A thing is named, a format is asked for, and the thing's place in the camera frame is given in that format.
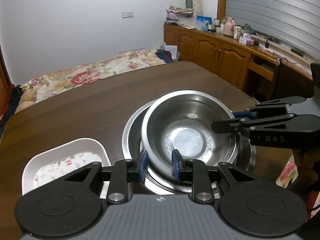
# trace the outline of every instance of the metal screw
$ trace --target metal screw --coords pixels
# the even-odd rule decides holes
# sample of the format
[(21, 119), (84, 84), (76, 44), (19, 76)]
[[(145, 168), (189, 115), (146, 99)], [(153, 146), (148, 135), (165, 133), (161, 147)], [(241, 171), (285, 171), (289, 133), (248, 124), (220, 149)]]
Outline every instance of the metal screw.
[(124, 199), (124, 195), (121, 193), (111, 193), (108, 198), (112, 201), (121, 201)]
[(196, 195), (196, 198), (201, 200), (201, 201), (208, 201), (212, 198), (212, 195), (210, 193), (207, 193), (207, 192), (201, 192), (201, 193), (198, 193)]

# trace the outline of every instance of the tissue box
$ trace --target tissue box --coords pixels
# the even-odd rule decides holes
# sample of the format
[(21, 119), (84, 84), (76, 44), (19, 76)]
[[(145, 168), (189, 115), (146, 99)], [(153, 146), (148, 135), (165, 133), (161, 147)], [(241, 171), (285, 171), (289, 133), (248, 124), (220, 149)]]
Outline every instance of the tissue box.
[(248, 38), (245, 38), (245, 37), (240, 37), (239, 42), (242, 43), (242, 44), (244, 44), (244, 45), (251, 45), (251, 46), (253, 46), (254, 40), (248, 39)]

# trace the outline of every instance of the white rectangular tray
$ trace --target white rectangular tray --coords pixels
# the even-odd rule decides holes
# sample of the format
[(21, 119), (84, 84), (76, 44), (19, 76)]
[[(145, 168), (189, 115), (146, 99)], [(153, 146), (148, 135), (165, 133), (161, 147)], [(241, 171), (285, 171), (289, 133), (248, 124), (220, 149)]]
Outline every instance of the white rectangular tray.
[[(22, 174), (22, 195), (90, 162), (110, 166), (105, 148), (97, 140), (80, 138), (34, 156)], [(106, 198), (109, 182), (104, 182), (100, 198)]]

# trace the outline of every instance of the wooden cabinet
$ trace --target wooden cabinet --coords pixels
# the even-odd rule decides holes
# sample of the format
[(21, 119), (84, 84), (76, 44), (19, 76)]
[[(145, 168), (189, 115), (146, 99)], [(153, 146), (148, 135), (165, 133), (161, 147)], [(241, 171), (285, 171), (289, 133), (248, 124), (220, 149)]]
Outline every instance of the wooden cabinet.
[(241, 90), (244, 85), (250, 56), (250, 52), (221, 42), (218, 51), (218, 64), (213, 72)]
[(178, 34), (175, 30), (164, 29), (164, 42), (167, 45), (178, 45)]
[(195, 63), (205, 69), (217, 74), (215, 72), (215, 65), (217, 64), (217, 54), (220, 42), (216, 39), (209, 39), (206, 36), (198, 35), (195, 44)]
[[(312, 80), (302, 76), (301, 71), (297, 72), (292, 64), (282, 62), (276, 68), (275, 56), (260, 47), (245, 46), (233, 37), (164, 25), (164, 41), (178, 46), (179, 60), (200, 65), (249, 96), (260, 93), (267, 99), (278, 99), (298, 94), (309, 97), (309, 91), (313, 92)], [(284, 69), (293, 72), (294, 78)], [(303, 87), (297, 89), (301, 82)]]
[(178, 51), (180, 52), (179, 60), (194, 62), (194, 47), (196, 35), (189, 30), (181, 30), (178, 40)]

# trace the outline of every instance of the stainless steel bowl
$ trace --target stainless steel bowl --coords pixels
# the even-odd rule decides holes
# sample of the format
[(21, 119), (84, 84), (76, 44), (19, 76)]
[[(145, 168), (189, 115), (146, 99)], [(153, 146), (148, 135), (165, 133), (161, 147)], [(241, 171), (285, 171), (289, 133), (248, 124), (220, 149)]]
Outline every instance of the stainless steel bowl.
[[(151, 101), (135, 111), (127, 121), (122, 134), (122, 151), (125, 159), (136, 159), (142, 150), (141, 125), (143, 118), (155, 102)], [(246, 137), (241, 136), (240, 148), (236, 159), (236, 165), (246, 171), (252, 172), (255, 165), (256, 150), (250, 145)], [(150, 166), (146, 172), (144, 186), (158, 195), (191, 193), (191, 184), (178, 183), (158, 174)], [(218, 195), (215, 189), (215, 183), (212, 183), (212, 189), (215, 195)]]
[(151, 166), (174, 179), (171, 152), (183, 158), (202, 160), (206, 165), (233, 163), (240, 146), (239, 134), (215, 134), (213, 121), (234, 118), (219, 100), (199, 91), (183, 90), (159, 98), (146, 112), (141, 127), (143, 147)]

